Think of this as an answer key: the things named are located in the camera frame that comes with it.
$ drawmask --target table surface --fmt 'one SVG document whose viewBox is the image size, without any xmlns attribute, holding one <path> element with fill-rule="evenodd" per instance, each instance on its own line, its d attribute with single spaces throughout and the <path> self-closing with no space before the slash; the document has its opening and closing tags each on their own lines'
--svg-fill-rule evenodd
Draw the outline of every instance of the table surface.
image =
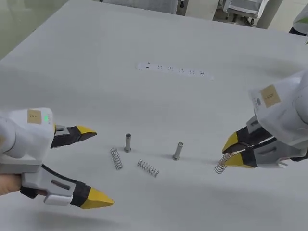
<svg viewBox="0 0 308 231">
<path fill-rule="evenodd" d="M 1 110 L 50 107 L 56 122 L 98 135 L 45 164 L 115 200 L 81 210 L 19 193 L 0 198 L 3 231 L 238 231 L 307 227 L 308 162 L 214 172 L 228 136 L 253 115 L 247 90 L 307 67 L 306 38 L 71 0 L 0 61 Z M 214 80 L 137 70 L 204 70 Z M 132 151 L 123 152 L 131 133 Z M 179 161 L 172 155 L 179 141 Z M 120 150 L 116 171 L 109 150 Z M 144 159 L 157 178 L 137 167 Z"/>
</svg>

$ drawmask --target cylindrical pin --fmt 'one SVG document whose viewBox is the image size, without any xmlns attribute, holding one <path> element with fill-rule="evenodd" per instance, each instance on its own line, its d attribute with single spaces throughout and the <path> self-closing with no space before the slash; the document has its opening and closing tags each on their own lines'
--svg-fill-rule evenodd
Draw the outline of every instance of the cylindrical pin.
<svg viewBox="0 0 308 231">
<path fill-rule="evenodd" d="M 126 136 L 125 136 L 125 148 L 124 148 L 124 151 L 126 153 L 130 152 L 130 137 L 131 137 L 131 135 L 129 133 L 126 134 Z"/>
<path fill-rule="evenodd" d="M 177 149 L 175 150 L 175 153 L 174 153 L 174 155 L 172 156 L 172 158 L 173 158 L 174 160 L 178 160 L 178 159 L 180 158 L 180 153 L 181 153 L 181 151 L 182 151 L 183 145 L 184 145 L 184 144 L 183 144 L 182 142 L 179 142 L 179 143 L 178 143 Z"/>
</svg>

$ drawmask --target coil spring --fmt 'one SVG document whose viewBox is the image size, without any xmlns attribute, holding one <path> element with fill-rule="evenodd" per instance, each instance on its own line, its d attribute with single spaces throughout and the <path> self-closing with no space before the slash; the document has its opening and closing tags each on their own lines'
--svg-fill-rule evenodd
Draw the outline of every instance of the coil spring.
<svg viewBox="0 0 308 231">
<path fill-rule="evenodd" d="M 120 170 L 121 168 L 123 168 L 122 161 L 120 159 L 120 155 L 119 155 L 119 152 L 117 151 L 117 149 L 112 148 L 112 149 L 110 149 L 110 152 L 111 152 L 111 157 L 114 161 L 116 170 Z"/>
<path fill-rule="evenodd" d="M 223 171 L 226 169 L 226 161 L 229 160 L 232 156 L 234 156 L 235 153 L 225 153 L 222 158 L 219 160 L 217 165 L 215 166 L 214 170 L 217 174 L 223 173 Z"/>
<path fill-rule="evenodd" d="M 153 177 L 156 177 L 159 173 L 157 169 L 155 169 L 153 166 L 149 165 L 141 159 L 138 161 L 137 166 L 141 167 L 144 171 L 150 173 Z"/>
</svg>

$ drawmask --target floor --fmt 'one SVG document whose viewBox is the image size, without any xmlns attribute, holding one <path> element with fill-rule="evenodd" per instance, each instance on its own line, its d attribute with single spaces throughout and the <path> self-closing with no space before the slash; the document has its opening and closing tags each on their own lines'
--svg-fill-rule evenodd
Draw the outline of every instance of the floor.
<svg viewBox="0 0 308 231">
<path fill-rule="evenodd" d="M 0 59 L 68 0 L 0 0 Z"/>
</svg>

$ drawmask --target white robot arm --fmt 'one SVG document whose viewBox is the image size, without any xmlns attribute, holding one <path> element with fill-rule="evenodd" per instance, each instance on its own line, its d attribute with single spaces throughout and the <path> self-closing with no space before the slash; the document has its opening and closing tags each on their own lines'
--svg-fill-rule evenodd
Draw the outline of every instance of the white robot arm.
<svg viewBox="0 0 308 231">
<path fill-rule="evenodd" d="M 21 174 L 21 193 L 35 198 L 46 192 L 49 205 L 74 205 L 83 209 L 111 206 L 102 192 L 60 175 L 43 164 L 50 148 L 71 145 L 97 133 L 91 129 L 55 125 L 49 108 L 0 114 L 0 174 Z"/>
<path fill-rule="evenodd" d="M 252 89 L 249 96 L 255 116 L 227 140 L 220 169 L 286 167 L 283 160 L 308 158 L 308 70 Z"/>
</svg>

